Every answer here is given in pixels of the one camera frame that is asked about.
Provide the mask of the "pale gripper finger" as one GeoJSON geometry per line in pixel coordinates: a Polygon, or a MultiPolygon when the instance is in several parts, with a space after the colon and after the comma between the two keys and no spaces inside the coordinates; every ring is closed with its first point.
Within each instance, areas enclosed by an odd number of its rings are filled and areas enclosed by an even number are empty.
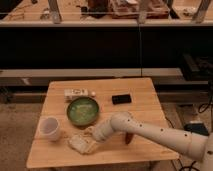
{"type": "Polygon", "coordinates": [[[97,148],[99,147],[99,143],[96,141],[92,141],[88,144],[85,153],[86,154],[91,154],[93,153],[97,148]]]}
{"type": "Polygon", "coordinates": [[[84,135],[92,135],[94,131],[94,126],[90,126],[90,127],[87,127],[86,129],[83,130],[83,134],[84,135]]]}

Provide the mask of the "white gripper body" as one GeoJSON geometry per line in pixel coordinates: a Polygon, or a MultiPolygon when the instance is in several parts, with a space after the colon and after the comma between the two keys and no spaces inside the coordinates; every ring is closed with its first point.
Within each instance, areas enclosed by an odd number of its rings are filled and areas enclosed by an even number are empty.
{"type": "Polygon", "coordinates": [[[103,142],[106,141],[114,133],[115,131],[112,128],[111,122],[109,119],[107,119],[103,122],[100,122],[93,128],[92,136],[95,141],[103,142]]]}

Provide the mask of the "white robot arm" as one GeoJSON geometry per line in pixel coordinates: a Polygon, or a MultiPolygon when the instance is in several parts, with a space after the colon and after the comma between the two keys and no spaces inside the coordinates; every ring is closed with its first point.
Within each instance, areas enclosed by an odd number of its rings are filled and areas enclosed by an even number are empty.
{"type": "Polygon", "coordinates": [[[92,139],[106,141],[116,132],[136,134],[201,163],[200,171],[213,171],[213,133],[163,128],[136,120],[129,112],[113,113],[92,128],[92,139]]]}

